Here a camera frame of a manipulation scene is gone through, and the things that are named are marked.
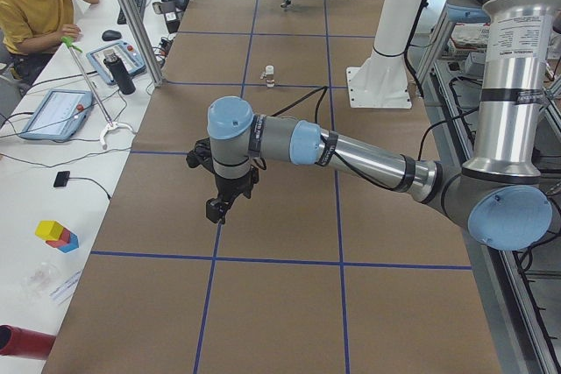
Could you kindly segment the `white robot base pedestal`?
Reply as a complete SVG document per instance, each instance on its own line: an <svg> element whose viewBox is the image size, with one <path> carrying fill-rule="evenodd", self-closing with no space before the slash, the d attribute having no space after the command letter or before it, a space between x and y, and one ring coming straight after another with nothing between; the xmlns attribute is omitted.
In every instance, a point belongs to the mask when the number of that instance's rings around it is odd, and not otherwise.
<svg viewBox="0 0 561 374"><path fill-rule="evenodd" d="M346 69L351 107L411 108L405 58L422 7L423 0L384 0L370 57Z"/></svg>

